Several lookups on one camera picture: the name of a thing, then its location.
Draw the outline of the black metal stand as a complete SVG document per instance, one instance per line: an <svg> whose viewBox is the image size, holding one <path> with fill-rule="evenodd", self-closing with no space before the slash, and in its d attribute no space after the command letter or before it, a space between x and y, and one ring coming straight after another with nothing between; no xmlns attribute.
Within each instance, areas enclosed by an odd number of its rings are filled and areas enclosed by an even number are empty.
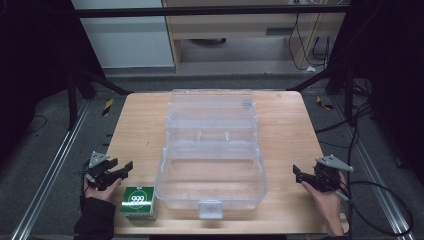
<svg viewBox="0 0 424 240"><path fill-rule="evenodd" d="M344 116L350 125L353 125L353 79L354 72L351 65L346 62L335 62L328 65L326 69L315 74L308 80L288 88L288 91L301 92L307 87L317 83L322 79L328 79L325 91L330 94L336 94L344 89Z"/></svg>
<svg viewBox="0 0 424 240"><path fill-rule="evenodd" d="M129 95L131 91L125 90L110 81L105 77L101 77L89 70L78 69L71 72L67 77L67 95L68 95L68 107L69 107L69 130L72 130L77 123L77 99L76 91L79 91L84 99L94 99L96 97L96 91L92 86L91 82L94 81L100 85L106 87L109 90L119 95Z"/></svg>

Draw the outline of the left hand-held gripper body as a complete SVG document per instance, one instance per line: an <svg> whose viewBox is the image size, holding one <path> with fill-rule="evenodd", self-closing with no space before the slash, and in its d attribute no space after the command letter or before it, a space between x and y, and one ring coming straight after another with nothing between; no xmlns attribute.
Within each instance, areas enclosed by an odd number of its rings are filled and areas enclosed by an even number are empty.
<svg viewBox="0 0 424 240"><path fill-rule="evenodd" d="M107 154L93 151L90 158L83 164L82 174L87 178L90 186L104 191L109 186L107 180L111 168L112 162Z"/></svg>

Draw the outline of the yellow and black tape piece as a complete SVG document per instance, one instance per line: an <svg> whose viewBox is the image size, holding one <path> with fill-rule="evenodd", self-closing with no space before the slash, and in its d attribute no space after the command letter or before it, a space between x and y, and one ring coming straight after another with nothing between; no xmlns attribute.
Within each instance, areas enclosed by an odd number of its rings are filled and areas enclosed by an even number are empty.
<svg viewBox="0 0 424 240"><path fill-rule="evenodd" d="M113 105L113 102L114 102L114 99L108 99L106 101L105 106L104 106L104 108L102 110L101 116L107 116L108 115L108 113L109 113L109 111L110 111L110 109L111 109L111 107Z"/></svg>
<svg viewBox="0 0 424 240"><path fill-rule="evenodd" d="M334 109L333 105L331 103L325 101L321 96L316 97L316 103L324 109L327 109L327 110L333 110Z"/></svg>

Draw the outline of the clear plastic storage box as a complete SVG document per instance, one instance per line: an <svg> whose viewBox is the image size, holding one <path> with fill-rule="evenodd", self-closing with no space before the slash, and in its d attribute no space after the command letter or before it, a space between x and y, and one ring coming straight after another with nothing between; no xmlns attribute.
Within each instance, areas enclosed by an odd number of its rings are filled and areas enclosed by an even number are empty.
<svg viewBox="0 0 424 240"><path fill-rule="evenodd" d="M200 219L257 209L267 179L252 91L176 89L165 134L155 195L167 208Z"/></svg>

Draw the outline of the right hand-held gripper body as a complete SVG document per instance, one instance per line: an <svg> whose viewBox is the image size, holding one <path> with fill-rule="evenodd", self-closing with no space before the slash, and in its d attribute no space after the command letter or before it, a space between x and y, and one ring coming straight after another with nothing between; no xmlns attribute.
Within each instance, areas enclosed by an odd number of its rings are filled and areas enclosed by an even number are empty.
<svg viewBox="0 0 424 240"><path fill-rule="evenodd" d="M354 168L334 155L316 158L314 180L311 185L320 192L329 192L340 188L339 171L353 172Z"/></svg>

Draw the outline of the person's right hand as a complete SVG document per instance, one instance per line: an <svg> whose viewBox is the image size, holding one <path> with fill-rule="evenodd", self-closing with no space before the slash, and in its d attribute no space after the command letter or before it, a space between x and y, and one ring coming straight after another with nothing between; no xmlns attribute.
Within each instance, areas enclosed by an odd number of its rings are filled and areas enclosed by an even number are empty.
<svg viewBox="0 0 424 240"><path fill-rule="evenodd" d="M301 185L312 196L323 218L327 230L327 237L323 240L328 240L329 228L341 227L343 229L340 218L341 198L335 192L320 192L306 182L302 182Z"/></svg>

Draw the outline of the green and white medicine box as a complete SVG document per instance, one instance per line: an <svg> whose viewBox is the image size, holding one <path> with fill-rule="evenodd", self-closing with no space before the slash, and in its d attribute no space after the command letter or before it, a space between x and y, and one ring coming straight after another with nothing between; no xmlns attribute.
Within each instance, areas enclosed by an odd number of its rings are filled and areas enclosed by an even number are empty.
<svg viewBox="0 0 424 240"><path fill-rule="evenodd" d="M156 220L157 201L153 186L126 187L120 213L128 219Z"/></svg>

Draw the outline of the light wooden desk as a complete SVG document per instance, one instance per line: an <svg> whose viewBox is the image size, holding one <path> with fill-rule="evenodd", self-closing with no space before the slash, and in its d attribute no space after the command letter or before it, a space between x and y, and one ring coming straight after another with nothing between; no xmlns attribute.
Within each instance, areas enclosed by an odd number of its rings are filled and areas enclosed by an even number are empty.
<svg viewBox="0 0 424 240"><path fill-rule="evenodd" d="M165 7L336 5L349 0L161 0ZM344 13L292 13L168 16L173 40L283 37L295 66L311 65L309 55L319 37L337 37Z"/></svg>

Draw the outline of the white cabinet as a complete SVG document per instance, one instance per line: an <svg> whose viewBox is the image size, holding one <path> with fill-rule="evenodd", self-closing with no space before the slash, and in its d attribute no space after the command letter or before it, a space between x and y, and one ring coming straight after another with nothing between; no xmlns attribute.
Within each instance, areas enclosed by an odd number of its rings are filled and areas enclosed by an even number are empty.
<svg viewBox="0 0 424 240"><path fill-rule="evenodd" d="M76 10L162 7L161 0L71 0ZM82 18L103 69L173 67L164 17Z"/></svg>

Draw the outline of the black horizontal metal bar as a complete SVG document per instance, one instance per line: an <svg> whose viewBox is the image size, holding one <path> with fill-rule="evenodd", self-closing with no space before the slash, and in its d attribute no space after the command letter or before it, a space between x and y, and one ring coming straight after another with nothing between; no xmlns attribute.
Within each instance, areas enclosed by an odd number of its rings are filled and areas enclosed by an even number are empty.
<svg viewBox="0 0 424 240"><path fill-rule="evenodd" d="M258 5L258 6L196 6L165 8L86 9L74 10L80 18L203 16L243 14L342 13L350 5Z"/></svg>

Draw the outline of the black curtain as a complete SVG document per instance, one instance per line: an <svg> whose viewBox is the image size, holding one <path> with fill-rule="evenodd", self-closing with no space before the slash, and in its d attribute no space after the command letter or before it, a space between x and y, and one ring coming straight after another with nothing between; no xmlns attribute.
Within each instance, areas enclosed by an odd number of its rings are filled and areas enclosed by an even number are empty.
<svg viewBox="0 0 424 240"><path fill-rule="evenodd" d="M23 138L42 99L67 88L52 35L99 76L102 67L81 21L59 16L72 0L0 0L0 167Z"/></svg>
<svg viewBox="0 0 424 240"><path fill-rule="evenodd" d="M332 58L371 81L383 131L424 186L424 0L350 0Z"/></svg>

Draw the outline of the aluminium floor rail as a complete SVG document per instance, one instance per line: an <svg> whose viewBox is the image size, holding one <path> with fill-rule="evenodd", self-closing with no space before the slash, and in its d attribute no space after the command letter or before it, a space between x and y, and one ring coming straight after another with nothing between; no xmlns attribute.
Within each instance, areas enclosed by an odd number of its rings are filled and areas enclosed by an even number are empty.
<svg viewBox="0 0 424 240"><path fill-rule="evenodd" d="M351 137L350 145L348 147L347 162L350 163L352 155L355 155L357 162L362 167L362 172L367 177L366 180L350 181L350 175L347 175L347 184L348 186L365 185L372 189L376 199L379 202L380 208L387 218L390 229L383 229L376 223L370 222L357 209L357 206L354 203L349 205L349 209L364 223L381 234L391 236L397 240L415 240L415 236L412 233L412 229L414 227L414 218L411 211L405 202L386 186L383 178L378 173L368 155L368 152L360 140L359 132L357 129L358 119L362 113L366 113L370 109L370 106L364 104L357 107L353 112L354 123L353 125L350 125L344 116L344 101L337 97L331 97L331 101L335 111L344 121L345 129L348 135Z"/></svg>
<svg viewBox="0 0 424 240"><path fill-rule="evenodd" d="M38 216L45 205L47 197L61 171L61 168L68 157L68 154L74 144L74 141L83 125L87 112L90 108L91 101L83 100L81 108L78 110L77 120L74 126L67 131L58 151L56 152L43 180L41 181L29 207L19 224L14 229L10 240L27 240L30 232L38 219Z"/></svg>

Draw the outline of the person's left hand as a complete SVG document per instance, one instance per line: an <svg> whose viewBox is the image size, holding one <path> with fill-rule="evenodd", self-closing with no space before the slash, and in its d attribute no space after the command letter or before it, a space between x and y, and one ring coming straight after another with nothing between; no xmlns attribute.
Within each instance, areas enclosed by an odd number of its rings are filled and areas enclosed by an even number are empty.
<svg viewBox="0 0 424 240"><path fill-rule="evenodd" d="M108 186L105 190L99 191L97 188L93 188L89 185L89 181L84 179L84 196L86 198L95 198L102 201L110 202L114 192L121 185L122 179L118 178L113 184Z"/></svg>

